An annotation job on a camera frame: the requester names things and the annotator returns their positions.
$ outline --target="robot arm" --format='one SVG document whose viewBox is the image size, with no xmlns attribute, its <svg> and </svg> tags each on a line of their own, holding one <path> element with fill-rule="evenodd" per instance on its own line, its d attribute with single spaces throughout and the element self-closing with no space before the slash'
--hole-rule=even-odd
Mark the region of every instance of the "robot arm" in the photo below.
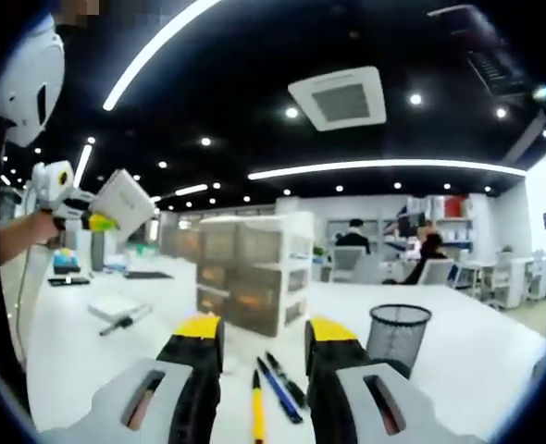
<svg viewBox="0 0 546 444">
<path fill-rule="evenodd" d="M 100 388 L 79 422 L 45 431 L 42 438 L 57 444 L 208 444 L 220 397 L 223 339 L 219 317 L 187 320 L 155 360 L 139 361 Z M 306 323 L 304 357 L 316 444 L 483 442 L 443 427 L 425 395 L 387 364 L 372 364 L 357 337 L 337 323 Z M 131 426 L 124 419 L 133 417 L 148 390 L 153 396 L 144 417 Z"/>
<path fill-rule="evenodd" d="M 48 165 L 39 163 L 32 169 L 26 195 L 34 193 L 41 210 L 53 214 L 60 230 L 106 231 L 118 228 L 116 221 L 90 210 L 96 196 L 75 188 L 73 182 L 73 169 L 67 160 Z"/>
</svg>

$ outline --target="black sleeve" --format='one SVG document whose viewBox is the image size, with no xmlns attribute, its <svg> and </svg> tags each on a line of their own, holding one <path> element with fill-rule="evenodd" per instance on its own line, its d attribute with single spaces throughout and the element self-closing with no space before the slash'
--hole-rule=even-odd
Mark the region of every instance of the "black sleeve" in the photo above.
<svg viewBox="0 0 546 444">
<path fill-rule="evenodd" d="M 421 259 L 413 268 L 411 274 L 404 280 L 403 285 L 417 285 L 419 278 L 421 278 L 421 273 L 423 272 L 423 267 L 425 266 L 425 260 Z"/>
</svg>

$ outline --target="yellow pencil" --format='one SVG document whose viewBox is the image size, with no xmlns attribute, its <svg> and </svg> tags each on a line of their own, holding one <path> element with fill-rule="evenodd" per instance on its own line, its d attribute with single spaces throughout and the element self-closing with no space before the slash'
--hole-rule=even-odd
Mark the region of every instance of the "yellow pencil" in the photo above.
<svg viewBox="0 0 546 444">
<path fill-rule="evenodd" d="M 253 374 L 253 436 L 254 444 L 265 444 L 265 411 L 263 410 L 263 391 L 258 372 Z"/>
</svg>

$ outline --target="floor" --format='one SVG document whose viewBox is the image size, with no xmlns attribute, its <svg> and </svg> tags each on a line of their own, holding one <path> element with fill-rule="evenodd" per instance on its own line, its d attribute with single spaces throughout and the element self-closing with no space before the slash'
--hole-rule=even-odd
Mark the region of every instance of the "floor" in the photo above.
<svg viewBox="0 0 546 444">
<path fill-rule="evenodd" d="M 524 301 L 519 307 L 503 313 L 546 337 L 546 299 Z"/>
</svg>

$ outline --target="black mesh cup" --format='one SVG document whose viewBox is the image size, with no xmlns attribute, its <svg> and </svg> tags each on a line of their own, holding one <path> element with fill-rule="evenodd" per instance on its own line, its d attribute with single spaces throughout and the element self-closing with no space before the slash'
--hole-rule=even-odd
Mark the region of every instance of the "black mesh cup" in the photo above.
<svg viewBox="0 0 546 444">
<path fill-rule="evenodd" d="M 408 379 L 431 311 L 414 305 L 388 304 L 372 308 L 369 314 L 372 327 L 367 338 L 367 355 L 374 364 L 389 364 Z"/>
</svg>

